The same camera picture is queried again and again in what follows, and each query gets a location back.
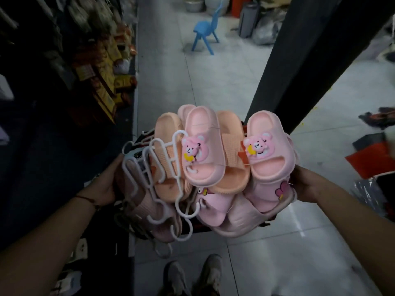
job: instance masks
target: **hand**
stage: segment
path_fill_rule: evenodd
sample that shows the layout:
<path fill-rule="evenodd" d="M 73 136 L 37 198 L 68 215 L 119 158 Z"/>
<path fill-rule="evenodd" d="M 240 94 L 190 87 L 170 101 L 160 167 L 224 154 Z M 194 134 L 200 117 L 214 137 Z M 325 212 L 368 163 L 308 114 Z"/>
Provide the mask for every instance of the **hand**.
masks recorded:
<path fill-rule="evenodd" d="M 329 186 L 335 185 L 324 177 L 306 168 L 295 166 L 289 181 L 303 202 L 317 202 L 319 195 Z"/>
<path fill-rule="evenodd" d="M 82 189 L 77 195 L 95 200 L 97 205 L 105 206 L 115 201 L 113 189 L 115 170 L 121 164 L 123 154 L 118 157 L 86 188 Z"/>

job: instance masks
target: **person's foot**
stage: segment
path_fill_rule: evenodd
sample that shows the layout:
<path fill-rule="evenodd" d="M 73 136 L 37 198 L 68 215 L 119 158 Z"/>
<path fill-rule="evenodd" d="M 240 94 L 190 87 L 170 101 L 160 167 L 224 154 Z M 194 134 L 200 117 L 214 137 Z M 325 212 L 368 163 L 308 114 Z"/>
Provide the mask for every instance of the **person's foot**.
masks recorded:
<path fill-rule="evenodd" d="M 222 274 L 222 258 L 218 254 L 210 254 L 206 259 L 200 277 L 193 287 L 196 296 L 219 295 Z"/>
<path fill-rule="evenodd" d="M 163 270 L 163 289 L 160 295 L 190 296 L 186 285 L 185 273 L 177 261 L 167 263 Z"/>

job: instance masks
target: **forearm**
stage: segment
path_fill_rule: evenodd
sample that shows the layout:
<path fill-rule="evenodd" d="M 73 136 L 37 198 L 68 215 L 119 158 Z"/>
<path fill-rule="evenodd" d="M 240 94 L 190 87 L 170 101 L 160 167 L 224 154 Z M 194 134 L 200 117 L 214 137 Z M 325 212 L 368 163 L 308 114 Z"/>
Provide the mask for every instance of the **forearm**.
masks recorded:
<path fill-rule="evenodd" d="M 329 183 L 317 203 L 336 226 L 383 295 L 395 291 L 395 224 Z"/>
<path fill-rule="evenodd" d="M 47 295 L 95 209 L 73 198 L 0 254 L 1 295 Z"/>

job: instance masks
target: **blue plastic chair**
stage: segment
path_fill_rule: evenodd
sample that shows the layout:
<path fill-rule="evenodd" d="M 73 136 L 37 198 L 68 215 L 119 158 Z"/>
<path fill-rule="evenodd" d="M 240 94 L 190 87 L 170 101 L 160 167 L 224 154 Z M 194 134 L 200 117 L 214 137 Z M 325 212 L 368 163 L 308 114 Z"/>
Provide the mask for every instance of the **blue plastic chair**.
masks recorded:
<path fill-rule="evenodd" d="M 220 6 L 217 8 L 217 10 L 215 10 L 215 13 L 213 14 L 213 19 L 211 20 L 211 23 L 208 21 L 201 21 L 196 24 L 196 26 L 194 28 L 194 32 L 196 33 L 196 38 L 195 38 L 194 45 L 192 46 L 192 52 L 195 50 L 195 47 L 196 47 L 196 44 L 198 43 L 198 41 L 202 38 L 204 43 L 207 46 L 207 49 L 209 49 L 210 54 L 214 55 L 214 52 L 211 49 L 210 44 L 207 41 L 206 37 L 213 34 L 215 37 L 215 40 L 218 43 L 220 42 L 217 35 L 215 34 L 215 29 L 218 26 L 218 16 L 219 16 L 221 8 L 222 8 L 222 2 L 220 4 Z"/>

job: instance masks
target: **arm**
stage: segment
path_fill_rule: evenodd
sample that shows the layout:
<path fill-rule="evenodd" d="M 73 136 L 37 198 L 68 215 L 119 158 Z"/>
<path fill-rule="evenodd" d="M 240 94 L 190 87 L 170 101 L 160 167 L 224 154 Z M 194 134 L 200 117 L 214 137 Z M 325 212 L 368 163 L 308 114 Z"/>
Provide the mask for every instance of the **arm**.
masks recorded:
<path fill-rule="evenodd" d="M 114 172 L 123 156 L 77 195 L 104 206 L 114 201 Z M 0 253 L 0 295 L 48 295 L 95 213 L 86 199 L 72 198 L 43 224 Z"/>
<path fill-rule="evenodd" d="M 292 174 L 299 199 L 316 202 L 383 295 L 395 291 L 395 224 L 327 179 L 302 167 Z"/>

